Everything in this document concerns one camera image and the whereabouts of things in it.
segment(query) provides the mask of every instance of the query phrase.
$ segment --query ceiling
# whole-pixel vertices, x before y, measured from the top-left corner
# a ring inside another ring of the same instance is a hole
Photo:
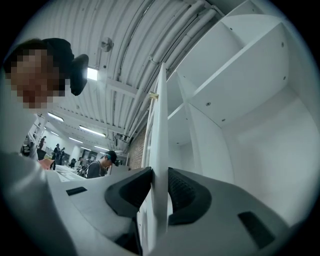
[[[65,136],[72,136],[86,145],[125,150],[130,139],[147,123],[148,115],[145,113],[150,103],[142,103],[144,99],[147,100],[146,96],[154,85],[161,63],[168,59],[177,43],[206,12],[205,6],[202,6],[185,21],[182,29],[177,31],[165,48],[161,60],[153,63],[152,72],[147,75],[152,56],[168,32],[191,7],[190,2],[54,0],[39,10],[21,32],[17,43],[30,38],[66,39],[71,43],[75,57],[87,54],[89,66],[98,69],[97,81],[89,79],[79,96],[68,93],[51,111],[62,117],[64,122],[50,118],[50,123]],[[212,19],[196,34],[173,62],[168,73],[215,22]],[[101,44],[107,38],[114,45],[112,50],[104,52]],[[79,125],[104,133],[106,138],[85,132],[79,129]],[[127,142],[115,138],[121,134],[126,135],[122,140]]]

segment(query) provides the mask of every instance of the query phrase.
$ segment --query gray machine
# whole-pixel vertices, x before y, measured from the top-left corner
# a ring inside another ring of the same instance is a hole
[[[0,161],[6,204],[47,255],[143,254],[136,215],[151,167],[62,182],[31,159],[2,153]],[[285,222],[243,189],[178,169],[168,176],[173,214],[149,255],[271,255],[288,237]]]

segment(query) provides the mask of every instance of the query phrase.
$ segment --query ceiling light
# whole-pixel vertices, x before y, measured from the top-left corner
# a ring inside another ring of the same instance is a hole
[[[91,149],[85,148],[85,147],[83,147],[83,146],[81,146],[80,148],[91,151]]]
[[[59,116],[56,116],[56,115],[54,115],[54,114],[52,114],[50,112],[48,112],[48,115],[49,115],[49,117],[52,117],[52,118],[57,119],[57,120],[59,120],[61,122],[64,122],[63,118],[61,118]]]
[[[108,151],[109,149],[106,149],[106,148],[103,148],[103,147],[99,147],[99,146],[94,146],[95,148],[98,148],[98,149],[102,149],[102,150],[106,150]]]
[[[92,80],[98,80],[98,70],[88,67],[87,78]]]
[[[93,134],[99,135],[99,136],[101,136],[101,137],[106,137],[106,135],[103,134],[103,133],[96,132],[96,131],[94,131],[94,130],[90,130],[90,129],[88,129],[88,128],[86,128],[86,127],[83,127],[83,126],[81,126],[81,125],[79,125],[79,128],[82,129],[82,130],[85,130],[85,131],[87,131],[87,132],[89,132],[89,133],[93,133]]]
[[[83,143],[82,141],[76,140],[76,139],[74,139],[74,138],[70,138],[70,137],[69,137],[69,139],[70,139],[70,140],[73,140],[73,141],[75,141],[75,142]]]

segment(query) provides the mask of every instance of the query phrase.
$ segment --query gray plastic part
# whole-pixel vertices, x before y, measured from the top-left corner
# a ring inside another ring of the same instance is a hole
[[[254,255],[259,248],[238,217],[244,212],[254,213],[275,237],[274,242],[263,248],[265,252],[277,238],[289,231],[286,223],[273,210],[242,188],[192,172],[175,170],[205,186],[211,193],[212,202],[196,222],[168,226],[167,233],[158,241],[151,256]]]
[[[47,255],[133,256],[112,240],[125,233],[131,220],[106,204],[107,187],[135,171],[81,181],[61,182],[55,171],[32,159],[0,152],[0,185],[12,215]],[[87,191],[69,196],[68,189]]]

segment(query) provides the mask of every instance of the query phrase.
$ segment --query black slot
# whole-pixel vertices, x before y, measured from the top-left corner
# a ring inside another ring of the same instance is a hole
[[[79,194],[79,193],[85,192],[85,191],[87,191],[87,189],[85,189],[83,186],[80,186],[80,187],[68,189],[68,190],[66,190],[66,193],[68,194],[68,196],[72,196],[72,195]]]
[[[238,217],[259,249],[266,247],[275,240],[275,236],[253,212],[243,212],[238,214]]]

